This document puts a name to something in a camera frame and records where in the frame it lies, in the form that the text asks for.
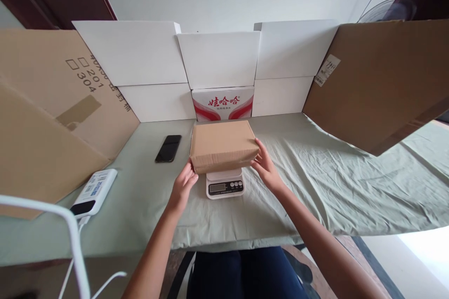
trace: person's lap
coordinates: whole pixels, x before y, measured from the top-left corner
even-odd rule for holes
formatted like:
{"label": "person's lap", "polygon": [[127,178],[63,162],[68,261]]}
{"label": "person's lap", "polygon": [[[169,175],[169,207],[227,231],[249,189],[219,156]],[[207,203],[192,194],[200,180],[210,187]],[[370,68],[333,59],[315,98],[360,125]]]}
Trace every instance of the person's lap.
{"label": "person's lap", "polygon": [[197,252],[187,298],[307,298],[280,247]]}

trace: white box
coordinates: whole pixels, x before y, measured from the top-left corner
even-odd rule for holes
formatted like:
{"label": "white box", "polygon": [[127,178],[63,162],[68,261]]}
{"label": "white box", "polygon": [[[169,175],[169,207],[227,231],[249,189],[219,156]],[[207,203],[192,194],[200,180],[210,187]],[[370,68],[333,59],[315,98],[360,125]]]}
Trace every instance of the white box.
{"label": "white box", "polygon": [[253,117],[302,112],[314,77],[256,79]]}
{"label": "white box", "polygon": [[254,85],[260,32],[179,34],[191,89]]}
{"label": "white box", "polygon": [[254,24],[261,31],[256,79],[315,76],[337,29],[336,20]]}
{"label": "white box", "polygon": [[172,21],[73,21],[115,86],[187,83]]}
{"label": "white box", "polygon": [[140,122],[195,118],[187,83],[120,86],[119,89]]}
{"label": "white box", "polygon": [[193,105],[198,121],[218,121],[251,117],[254,86],[194,89]]}

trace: black smartphone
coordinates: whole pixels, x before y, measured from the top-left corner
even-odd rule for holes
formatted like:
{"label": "black smartphone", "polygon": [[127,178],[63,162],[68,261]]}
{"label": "black smartphone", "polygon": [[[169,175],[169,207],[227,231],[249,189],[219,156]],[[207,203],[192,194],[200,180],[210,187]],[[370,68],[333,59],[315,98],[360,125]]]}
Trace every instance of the black smartphone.
{"label": "black smartphone", "polygon": [[167,135],[167,138],[165,138],[164,144],[160,148],[155,161],[157,163],[172,162],[174,160],[174,156],[176,155],[176,151],[178,150],[180,141],[180,135]]}

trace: cardboard box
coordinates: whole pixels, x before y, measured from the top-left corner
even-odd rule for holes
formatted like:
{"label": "cardboard box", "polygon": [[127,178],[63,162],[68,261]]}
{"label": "cardboard box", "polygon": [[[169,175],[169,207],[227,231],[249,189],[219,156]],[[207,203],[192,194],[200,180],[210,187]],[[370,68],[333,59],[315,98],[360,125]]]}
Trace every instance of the cardboard box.
{"label": "cardboard box", "polygon": [[258,152],[248,121],[193,127],[190,158],[197,174],[247,167]]}
{"label": "cardboard box", "polygon": [[313,78],[256,79],[253,117],[301,112]]}
{"label": "cardboard box", "polygon": [[76,31],[1,30],[0,104],[0,194],[49,203],[111,163],[139,124]]}
{"label": "cardboard box", "polygon": [[251,117],[254,86],[192,90],[198,121],[218,121]]}
{"label": "cardboard box", "polygon": [[448,36],[449,20],[340,25],[304,113],[333,136],[384,153],[449,109]]}
{"label": "cardboard box", "polygon": [[74,21],[112,84],[187,83],[173,21]]}
{"label": "cardboard box", "polygon": [[191,89],[254,85],[260,32],[178,34]]}
{"label": "cardboard box", "polygon": [[187,83],[119,86],[140,122],[194,119]]}
{"label": "cardboard box", "polygon": [[261,32],[256,79],[315,76],[337,29],[336,20],[255,23]]}

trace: sticker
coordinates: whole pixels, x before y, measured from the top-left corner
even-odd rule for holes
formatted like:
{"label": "sticker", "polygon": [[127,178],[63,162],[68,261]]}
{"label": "sticker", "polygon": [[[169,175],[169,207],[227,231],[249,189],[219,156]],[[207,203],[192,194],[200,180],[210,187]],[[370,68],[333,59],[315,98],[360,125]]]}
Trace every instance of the sticker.
{"label": "sticker", "polygon": [[326,61],[324,61],[321,66],[321,69],[318,71],[318,74],[315,76],[315,82],[319,86],[323,86],[324,82],[326,82],[339,63],[340,60],[338,58],[332,54],[329,54]]}

